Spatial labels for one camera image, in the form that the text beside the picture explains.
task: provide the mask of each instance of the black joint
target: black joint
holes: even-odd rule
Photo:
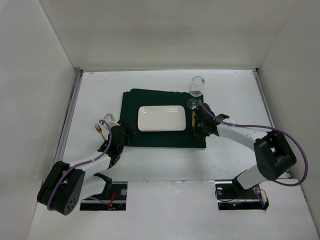
[[[285,136],[270,131],[253,144],[259,172],[268,180],[274,181],[297,162]]]
[[[210,107],[208,104],[204,103],[203,106],[213,115],[213,111],[211,111]],[[205,137],[209,137],[211,134],[214,134],[216,136],[219,136],[217,126],[220,124],[219,121],[213,119],[204,109],[202,106],[199,106],[195,108],[194,110],[195,113],[195,124],[193,128],[193,136],[195,138],[201,139]],[[228,119],[229,116],[225,114],[219,114],[216,116],[219,118],[221,121],[224,119]]]
[[[37,195],[37,201],[43,205],[48,205],[49,198],[53,193],[55,186],[62,175],[70,168],[68,163],[58,161],[53,165],[50,173],[40,188]],[[63,215],[71,213],[81,193],[81,188],[84,182],[85,172],[81,169],[73,169],[66,176],[65,181],[59,185],[55,195],[52,199],[50,208]]]
[[[93,197],[100,199],[100,200],[104,200],[104,199],[108,198],[110,196],[111,190],[112,190],[112,179],[106,175],[99,173],[99,172],[94,174],[94,176],[103,179],[105,181],[105,186],[104,186],[102,193],[96,194]]]
[[[136,127],[134,125],[127,124],[123,121],[118,121],[119,125],[113,126],[111,130],[111,144],[106,154],[111,158],[109,168],[112,168],[120,159],[121,153],[124,147],[130,142],[136,133]],[[97,150],[103,153],[107,146],[109,140],[104,141],[101,147]]]

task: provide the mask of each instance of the dark green placemat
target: dark green placemat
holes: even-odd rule
[[[206,148],[206,140],[193,142],[192,111],[187,107],[189,99],[194,98],[188,92],[155,91],[131,89],[124,92],[120,120],[135,125],[136,134],[128,146],[131,147],[164,147],[164,148]],[[204,101],[203,96],[196,97]],[[184,131],[143,132],[138,129],[138,111],[142,106],[183,106],[186,129]]]

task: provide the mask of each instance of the white wall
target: white wall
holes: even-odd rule
[[[38,0],[0,2],[0,239],[28,236],[75,72]]]
[[[319,232],[319,0],[297,3],[258,73],[275,125],[292,133],[308,156],[309,175],[302,187]],[[292,171],[295,176],[302,176],[301,157]]]
[[[297,0],[40,0],[85,69],[257,68]]]

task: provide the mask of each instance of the fork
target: fork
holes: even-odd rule
[[[102,134],[102,129],[101,129],[100,125],[98,123],[96,123],[94,125],[94,127],[95,127],[96,131],[101,134],[101,136],[103,137],[103,140],[106,141],[105,136]]]

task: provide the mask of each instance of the wire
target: wire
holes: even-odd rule
[[[264,201],[262,200],[262,198],[259,196],[259,193],[257,192],[257,188],[259,187],[259,185],[256,185],[254,188],[253,188],[253,192],[255,193],[256,197],[259,199],[260,203],[261,203],[261,206],[262,206],[262,209],[265,209],[265,204],[264,204]]]
[[[227,200],[227,201],[221,200],[220,198],[218,198],[217,191],[218,191],[218,189],[216,189],[216,190],[214,191],[214,195],[215,195],[216,199],[219,200],[220,202],[228,203],[228,202],[231,202],[232,200],[235,200],[234,198],[233,198],[233,199],[230,199],[230,200]]]
[[[111,204],[112,204],[112,201],[115,200],[115,198],[116,198],[116,191],[113,191],[113,192],[111,193],[111,200],[110,200],[110,202],[109,202],[109,205],[108,205],[108,208],[107,208],[107,209],[110,208],[110,206],[111,206]]]
[[[51,195],[50,195],[50,197],[49,197],[48,203],[47,203],[47,205],[46,205],[46,208],[47,208],[49,211],[53,211],[53,210],[51,209],[51,202],[52,202],[52,200],[54,199],[54,196],[55,196],[55,194],[56,194],[56,192],[57,192],[57,190],[58,190],[58,187],[63,183],[63,181],[65,180],[65,178],[67,177],[67,175],[68,175],[73,169],[75,169],[75,168],[77,168],[77,167],[80,167],[80,166],[86,165],[86,164],[90,164],[90,163],[92,163],[92,162],[94,162],[94,161],[99,160],[99,159],[102,158],[102,156],[105,155],[106,152],[108,151],[108,149],[109,149],[109,147],[110,147],[110,144],[111,144],[111,140],[112,140],[111,129],[110,129],[109,125],[106,123],[105,120],[101,119],[101,120],[99,120],[99,123],[101,123],[101,124],[104,123],[104,124],[106,125],[106,127],[108,128],[108,130],[109,130],[108,145],[106,146],[106,148],[105,148],[105,150],[103,151],[103,153],[101,153],[101,155],[99,155],[99,156],[97,156],[95,159],[93,159],[93,161],[92,161],[92,160],[88,160],[88,161],[80,162],[80,163],[78,163],[78,164],[70,167],[70,168],[61,176],[61,178],[59,179],[59,181],[56,183],[56,185],[55,185],[55,187],[54,187],[54,189],[53,189],[53,191],[52,191],[52,193],[51,193]]]
[[[267,195],[267,193],[266,193],[266,191],[264,190],[264,189],[258,189],[258,191],[262,191],[262,192],[264,192],[264,195],[265,195],[265,198],[268,198],[268,195]]]
[[[233,124],[233,123],[229,123],[229,122],[225,122],[225,121],[222,121],[221,119],[219,119],[218,117],[214,116],[213,114],[211,114],[211,112],[209,112],[206,107],[204,106],[204,104],[202,103],[201,100],[199,100],[199,104],[201,105],[201,107],[203,108],[203,110],[210,116],[212,117],[214,120],[216,120],[217,122],[221,123],[221,124],[225,124],[225,125],[228,125],[228,126],[233,126],[233,127],[239,127],[239,128],[260,128],[260,129],[269,129],[269,130],[274,130],[274,131],[277,131],[279,133],[282,133],[283,135],[287,136],[289,139],[291,139],[293,141],[293,143],[298,147],[298,149],[300,150],[301,154],[302,154],[302,158],[303,158],[303,161],[304,161],[304,173],[303,173],[303,176],[302,178],[296,182],[296,183],[293,183],[293,184],[288,184],[288,183],[283,183],[283,182],[280,182],[280,181],[273,181],[277,184],[280,184],[280,185],[283,185],[283,186],[287,186],[287,187],[295,187],[295,186],[298,186],[300,184],[302,184],[306,178],[307,178],[307,175],[308,175],[308,169],[309,169],[309,164],[308,164],[308,159],[307,159],[307,155],[304,151],[304,149],[302,148],[302,146],[298,143],[298,141],[292,136],[290,135],[289,133],[287,133],[286,131],[284,130],[281,130],[279,128],[276,128],[276,127],[271,127],[271,126],[264,126],[264,125],[252,125],[252,124]]]
[[[236,206],[240,204],[244,204],[248,200],[248,195],[245,195],[245,200],[236,204]]]
[[[98,199],[98,198],[96,198],[96,197],[94,197],[94,196],[88,197],[88,199],[92,199],[92,200],[98,201],[98,202],[101,203],[101,204],[107,205],[107,206],[108,206],[107,210],[115,210],[115,209],[116,209],[116,207],[110,208],[111,203],[112,203],[113,200],[115,200],[115,198],[116,198],[116,191],[113,191],[113,192],[111,193],[111,200],[110,200],[109,203],[107,203],[107,202],[105,202],[105,201],[102,201],[102,200],[100,200],[100,199]]]

